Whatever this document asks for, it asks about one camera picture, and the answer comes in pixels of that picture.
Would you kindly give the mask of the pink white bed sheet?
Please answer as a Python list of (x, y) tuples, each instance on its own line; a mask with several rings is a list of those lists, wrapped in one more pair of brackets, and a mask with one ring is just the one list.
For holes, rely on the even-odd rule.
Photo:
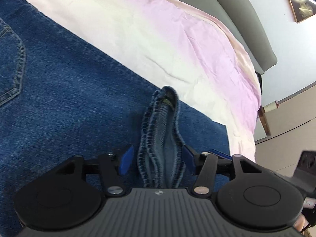
[(259, 82), (218, 19), (178, 0), (27, 0), (43, 14), (227, 128), (231, 154), (255, 159)]

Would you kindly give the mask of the grey upholstered headboard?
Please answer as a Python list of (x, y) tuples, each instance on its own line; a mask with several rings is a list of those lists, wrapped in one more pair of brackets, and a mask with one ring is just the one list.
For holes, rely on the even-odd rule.
[(261, 21), (249, 0), (179, 0), (217, 18), (244, 46), (257, 73), (277, 63)]

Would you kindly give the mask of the blue denim jeans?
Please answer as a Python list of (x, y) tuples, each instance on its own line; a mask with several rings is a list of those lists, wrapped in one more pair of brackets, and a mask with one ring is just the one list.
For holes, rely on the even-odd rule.
[(1, 236), (13, 198), (74, 155), (139, 148), (156, 87), (26, 0), (1, 0)]

